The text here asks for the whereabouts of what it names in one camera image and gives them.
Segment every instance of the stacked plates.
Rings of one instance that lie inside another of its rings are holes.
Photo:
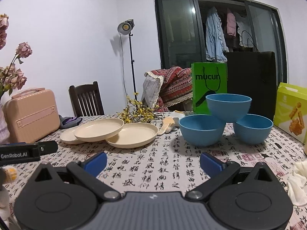
[[[64,131],[60,139],[66,144],[106,140],[111,146],[129,149],[149,144],[158,133],[150,123],[129,123],[117,118],[99,119]]]

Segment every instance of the green shopping bag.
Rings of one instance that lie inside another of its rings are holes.
[[[227,93],[226,63],[192,64],[193,111],[196,114],[210,114],[206,96]]]

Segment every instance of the bag handle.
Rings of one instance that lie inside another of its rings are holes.
[[[42,87],[42,88],[27,89],[27,90],[22,91],[21,93],[18,93],[18,94],[13,95],[13,96],[12,96],[12,99],[14,99],[14,98],[19,98],[19,97],[24,96],[24,95],[26,95],[26,94],[37,93],[37,92],[43,91],[43,90],[45,90],[45,88],[43,88],[43,87]]]

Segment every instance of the screw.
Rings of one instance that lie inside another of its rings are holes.
[[[193,190],[193,191],[188,192],[187,196],[190,199],[199,199],[203,196],[203,193],[197,190]]]
[[[80,165],[80,164],[81,164],[81,161],[79,161],[79,160],[73,160],[72,163],[75,163],[75,164],[77,164],[77,165]]]
[[[104,192],[103,196],[107,199],[117,199],[120,197],[120,193],[115,190],[109,190]]]

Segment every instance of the lamp head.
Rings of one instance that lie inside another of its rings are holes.
[[[117,31],[122,35],[127,35],[130,34],[133,27],[134,27],[133,19],[130,19],[119,24],[117,27]]]

